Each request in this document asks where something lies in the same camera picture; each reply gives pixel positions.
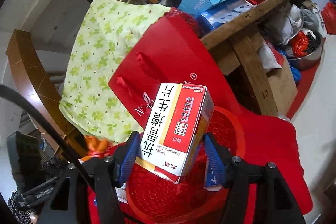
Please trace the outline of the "black clothes pile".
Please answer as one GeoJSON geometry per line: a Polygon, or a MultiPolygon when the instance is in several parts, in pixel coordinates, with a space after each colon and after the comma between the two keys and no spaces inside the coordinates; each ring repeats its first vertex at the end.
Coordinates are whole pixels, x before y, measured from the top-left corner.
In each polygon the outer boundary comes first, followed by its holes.
{"type": "Polygon", "coordinates": [[[37,138],[16,131],[6,139],[11,173],[19,193],[63,174],[65,164],[57,156],[43,161],[37,138]]]}

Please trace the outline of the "orange plastic wrapper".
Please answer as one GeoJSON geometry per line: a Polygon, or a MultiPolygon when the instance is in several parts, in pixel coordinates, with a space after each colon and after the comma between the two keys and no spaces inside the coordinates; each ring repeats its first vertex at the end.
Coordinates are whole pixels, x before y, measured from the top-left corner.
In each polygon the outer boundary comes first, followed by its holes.
{"type": "Polygon", "coordinates": [[[99,159],[104,157],[104,153],[109,144],[107,139],[98,139],[95,136],[85,136],[85,142],[87,144],[88,153],[86,156],[79,159],[80,163],[84,163],[95,157],[99,159]]]}

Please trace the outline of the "brown cardboard box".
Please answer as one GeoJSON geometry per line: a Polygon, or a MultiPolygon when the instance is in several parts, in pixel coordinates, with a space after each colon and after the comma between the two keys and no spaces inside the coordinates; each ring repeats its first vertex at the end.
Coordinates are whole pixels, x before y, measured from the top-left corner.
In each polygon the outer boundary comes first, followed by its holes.
{"type": "Polygon", "coordinates": [[[275,116],[287,116],[297,95],[297,87],[288,60],[284,57],[282,68],[272,69],[266,75],[276,105],[275,116]]]}

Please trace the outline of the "red white medicine box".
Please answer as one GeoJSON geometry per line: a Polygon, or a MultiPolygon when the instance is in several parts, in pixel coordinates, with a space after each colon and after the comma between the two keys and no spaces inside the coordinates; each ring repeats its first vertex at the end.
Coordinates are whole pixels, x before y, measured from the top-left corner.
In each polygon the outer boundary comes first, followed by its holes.
{"type": "Polygon", "coordinates": [[[193,167],[213,112],[206,86],[161,84],[135,162],[179,184],[193,167]]]}

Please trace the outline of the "wooden table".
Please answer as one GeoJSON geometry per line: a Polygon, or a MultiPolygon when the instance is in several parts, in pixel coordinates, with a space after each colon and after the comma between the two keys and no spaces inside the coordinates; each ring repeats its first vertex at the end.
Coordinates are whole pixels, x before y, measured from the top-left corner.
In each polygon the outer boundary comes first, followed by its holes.
{"type": "Polygon", "coordinates": [[[263,38],[257,25],[284,7],[290,0],[265,0],[247,12],[225,23],[201,38],[221,72],[227,76],[235,69],[243,70],[257,113],[276,117],[276,102],[257,50],[263,38]]]}

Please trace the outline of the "red blanket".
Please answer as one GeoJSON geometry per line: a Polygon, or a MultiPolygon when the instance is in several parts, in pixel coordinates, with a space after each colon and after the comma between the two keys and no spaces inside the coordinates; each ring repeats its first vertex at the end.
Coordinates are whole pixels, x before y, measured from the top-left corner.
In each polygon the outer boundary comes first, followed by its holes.
{"type": "Polygon", "coordinates": [[[231,152],[230,186],[203,188],[205,151],[178,185],[136,165],[120,203],[125,223],[304,223],[313,202],[291,123],[216,107],[209,131],[231,152]]]}

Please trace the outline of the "green clover patterned quilt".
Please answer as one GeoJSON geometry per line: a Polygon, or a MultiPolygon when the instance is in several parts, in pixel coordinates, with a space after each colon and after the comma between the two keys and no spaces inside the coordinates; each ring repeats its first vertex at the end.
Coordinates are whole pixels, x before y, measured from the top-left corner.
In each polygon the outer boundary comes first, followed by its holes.
{"type": "Polygon", "coordinates": [[[169,8],[93,0],[67,67],[59,109],[83,135],[125,142],[141,126],[108,86],[123,59],[169,8]]]}

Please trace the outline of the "wooden headboard cabinet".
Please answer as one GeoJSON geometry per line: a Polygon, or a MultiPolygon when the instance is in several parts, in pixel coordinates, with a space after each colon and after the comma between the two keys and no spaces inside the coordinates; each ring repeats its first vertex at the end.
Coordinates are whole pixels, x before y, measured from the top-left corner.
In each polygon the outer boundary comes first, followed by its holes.
{"type": "Polygon", "coordinates": [[[60,95],[37,56],[31,34],[15,30],[6,55],[18,93],[46,118],[78,158],[86,156],[85,138],[59,110],[60,95]]]}

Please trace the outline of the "metal basin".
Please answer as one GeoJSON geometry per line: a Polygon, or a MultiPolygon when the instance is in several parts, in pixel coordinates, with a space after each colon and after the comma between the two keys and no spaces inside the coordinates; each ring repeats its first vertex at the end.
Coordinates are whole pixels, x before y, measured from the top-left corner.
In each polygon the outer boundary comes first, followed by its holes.
{"type": "Polygon", "coordinates": [[[288,58],[290,65],[299,71],[304,71],[315,66],[321,59],[323,51],[323,38],[318,32],[313,32],[316,39],[313,39],[313,45],[309,44],[308,54],[303,57],[288,58]]]}

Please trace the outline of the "red Nilrich paper bag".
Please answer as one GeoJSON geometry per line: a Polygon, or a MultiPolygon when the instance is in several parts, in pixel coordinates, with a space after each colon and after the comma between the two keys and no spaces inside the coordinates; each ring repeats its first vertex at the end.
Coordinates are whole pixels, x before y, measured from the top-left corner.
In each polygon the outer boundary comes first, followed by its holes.
{"type": "Polygon", "coordinates": [[[145,127],[162,83],[206,86],[215,106],[242,113],[218,65],[179,15],[165,14],[150,25],[108,85],[130,116],[145,127]]]}

